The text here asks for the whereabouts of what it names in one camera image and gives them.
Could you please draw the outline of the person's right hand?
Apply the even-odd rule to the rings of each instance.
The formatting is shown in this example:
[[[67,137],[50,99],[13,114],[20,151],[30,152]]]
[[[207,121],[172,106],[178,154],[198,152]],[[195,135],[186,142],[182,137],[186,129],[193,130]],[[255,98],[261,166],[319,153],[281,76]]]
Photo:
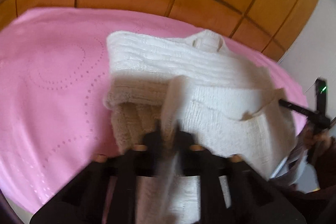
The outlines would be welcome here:
[[[322,156],[332,144],[332,139],[329,133],[329,129],[324,129],[320,133],[314,135],[314,125],[311,122],[307,122],[302,130],[303,133],[303,143],[306,149],[313,150],[313,155],[311,156],[312,164],[317,161],[317,159]]]

